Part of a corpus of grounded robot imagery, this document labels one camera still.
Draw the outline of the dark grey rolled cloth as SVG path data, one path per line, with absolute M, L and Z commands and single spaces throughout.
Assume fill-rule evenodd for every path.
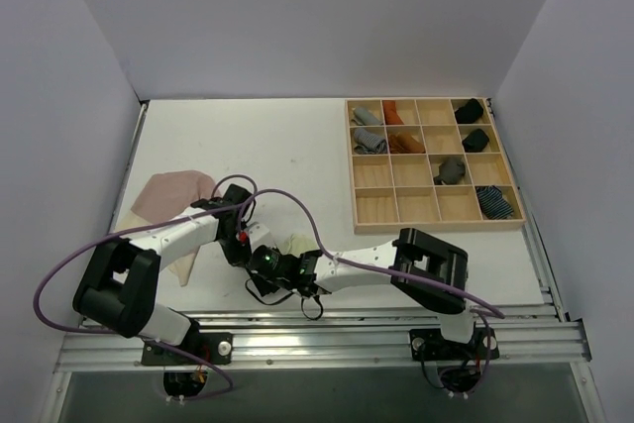
M 435 185 L 457 185 L 466 175 L 466 165 L 461 158 L 446 158 L 434 176 Z

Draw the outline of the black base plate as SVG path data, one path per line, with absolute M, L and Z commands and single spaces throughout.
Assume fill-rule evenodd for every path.
M 486 331 L 483 326 L 474 326 L 472 336 L 466 343 L 446 340 L 439 328 L 410 329 L 408 338 L 411 357 L 416 362 L 484 360 L 487 352 L 490 352 L 491 360 L 500 357 L 495 332 Z
M 181 350 L 197 359 L 205 360 L 216 366 L 225 366 L 232 361 L 234 335 L 230 332 L 202 332 L 196 343 L 183 343 Z M 146 367 L 193 366 L 198 362 L 165 348 L 156 342 L 144 344 L 141 365 Z

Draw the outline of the black rolled cloth lower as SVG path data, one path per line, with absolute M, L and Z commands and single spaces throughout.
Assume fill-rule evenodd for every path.
M 481 128 L 470 131 L 463 139 L 462 146 L 466 153 L 476 154 L 483 152 L 489 145 L 489 136 Z

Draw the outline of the blue striped rolled cloth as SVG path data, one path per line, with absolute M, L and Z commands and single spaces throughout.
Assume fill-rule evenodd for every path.
M 480 211 L 486 219 L 507 220 L 513 217 L 513 208 L 498 187 L 477 186 L 475 194 Z

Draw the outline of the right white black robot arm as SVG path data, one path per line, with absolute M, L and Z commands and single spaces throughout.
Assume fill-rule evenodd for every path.
M 465 298 L 467 259 L 463 250 L 405 228 L 385 244 L 345 252 L 311 250 L 296 257 L 260 245 L 253 249 L 247 270 L 271 286 L 308 299 L 389 284 L 439 316 L 441 347 L 459 357 L 476 343 Z

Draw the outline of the black rolled cloth upper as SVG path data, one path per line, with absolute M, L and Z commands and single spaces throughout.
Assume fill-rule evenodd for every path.
M 454 99 L 452 101 L 454 116 L 458 124 L 473 124 L 484 113 L 482 104 L 476 98 Z

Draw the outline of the wooden compartment tray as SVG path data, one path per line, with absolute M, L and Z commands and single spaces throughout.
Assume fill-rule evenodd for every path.
M 454 99 L 476 98 L 484 108 L 473 124 L 458 124 Z M 386 125 L 383 100 L 394 100 L 404 125 Z M 494 124 L 491 102 L 481 97 L 353 98 L 344 102 L 348 130 L 348 161 L 353 226 L 358 234 L 386 233 L 404 227 L 430 232 L 511 231 L 525 223 L 524 208 L 511 167 Z M 381 126 L 355 124 L 353 109 L 363 106 L 382 121 Z M 365 128 L 383 136 L 387 153 L 358 155 L 353 131 Z M 481 128 L 489 145 L 481 153 L 466 153 L 462 139 Z M 408 133 L 423 144 L 424 154 L 392 154 L 389 133 Z M 439 165 L 449 157 L 463 160 L 467 171 L 457 185 L 435 185 Z M 476 187 L 494 185 L 513 208 L 507 220 L 488 220 L 480 211 Z

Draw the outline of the aluminium frame rail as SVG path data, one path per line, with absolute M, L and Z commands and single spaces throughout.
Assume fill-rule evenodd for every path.
M 497 363 L 568 364 L 590 360 L 582 322 L 561 317 L 557 306 L 511 306 L 489 321 Z M 410 367 L 409 332 L 436 329 L 438 317 L 421 308 L 329 307 L 318 321 L 298 310 L 195 312 L 205 333 L 233 336 L 229 370 Z

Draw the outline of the orange rolled cloth lower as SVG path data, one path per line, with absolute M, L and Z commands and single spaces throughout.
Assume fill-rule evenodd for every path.
M 387 135 L 389 151 L 392 154 L 424 154 L 425 147 L 408 133 L 389 133 Z

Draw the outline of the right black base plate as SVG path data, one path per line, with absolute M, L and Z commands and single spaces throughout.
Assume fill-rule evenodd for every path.
M 500 357 L 495 332 L 486 331 L 483 326 L 474 326 L 472 336 L 466 343 L 446 340 L 439 328 L 410 329 L 408 338 L 411 357 L 416 362 L 484 360 L 487 352 L 490 352 L 491 360 Z

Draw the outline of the orange rolled cloth upper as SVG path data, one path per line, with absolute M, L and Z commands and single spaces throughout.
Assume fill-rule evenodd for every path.
M 386 125 L 404 125 L 403 120 L 398 114 L 394 100 L 383 100 L 382 110 Z

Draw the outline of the orange rolled cloth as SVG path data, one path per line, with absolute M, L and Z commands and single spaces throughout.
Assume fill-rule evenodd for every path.
M 398 114 L 394 100 L 383 100 L 382 110 L 386 125 L 404 125 L 403 120 Z
M 425 147 L 408 133 L 389 133 L 387 135 L 389 151 L 392 154 L 424 154 Z

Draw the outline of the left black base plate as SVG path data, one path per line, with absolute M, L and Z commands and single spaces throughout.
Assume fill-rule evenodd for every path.
M 181 350 L 197 359 L 205 360 L 216 366 L 225 366 L 232 361 L 234 335 L 230 332 L 202 332 L 196 343 L 183 343 Z M 144 344 L 141 365 L 146 367 L 193 366 L 198 362 L 165 348 L 156 342 Z

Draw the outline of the pink underwear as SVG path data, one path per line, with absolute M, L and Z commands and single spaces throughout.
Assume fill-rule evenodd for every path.
M 191 203 L 210 198 L 215 185 L 213 178 L 196 170 L 154 174 L 119 219 L 115 231 L 171 220 Z

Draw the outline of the black rolled cloth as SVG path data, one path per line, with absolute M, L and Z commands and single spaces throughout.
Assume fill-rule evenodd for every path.
M 481 128 L 470 131 L 463 139 L 462 146 L 466 153 L 476 154 L 483 152 L 489 145 L 489 136 Z
M 476 98 L 454 99 L 452 101 L 454 116 L 458 124 L 473 124 L 484 113 L 482 104 Z

